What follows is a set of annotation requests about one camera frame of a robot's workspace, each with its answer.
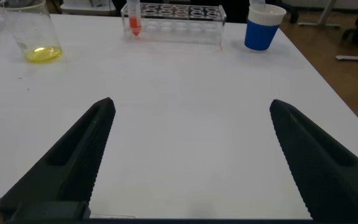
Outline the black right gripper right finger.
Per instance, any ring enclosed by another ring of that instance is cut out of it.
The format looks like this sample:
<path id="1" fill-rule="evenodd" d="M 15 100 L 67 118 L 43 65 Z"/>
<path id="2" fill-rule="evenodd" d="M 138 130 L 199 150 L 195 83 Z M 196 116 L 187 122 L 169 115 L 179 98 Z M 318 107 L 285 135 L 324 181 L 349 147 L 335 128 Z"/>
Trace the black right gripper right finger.
<path id="1" fill-rule="evenodd" d="M 298 191 L 315 222 L 358 223 L 358 157 L 294 106 L 270 115 Z"/>

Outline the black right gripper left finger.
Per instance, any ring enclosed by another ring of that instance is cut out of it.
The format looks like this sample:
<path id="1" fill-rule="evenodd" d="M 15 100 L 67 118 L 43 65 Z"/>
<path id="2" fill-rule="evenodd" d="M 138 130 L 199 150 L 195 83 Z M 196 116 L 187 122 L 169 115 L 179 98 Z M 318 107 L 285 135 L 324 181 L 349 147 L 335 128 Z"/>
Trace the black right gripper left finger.
<path id="1" fill-rule="evenodd" d="M 5 223 L 86 223 L 116 109 L 93 104 L 0 201 Z"/>

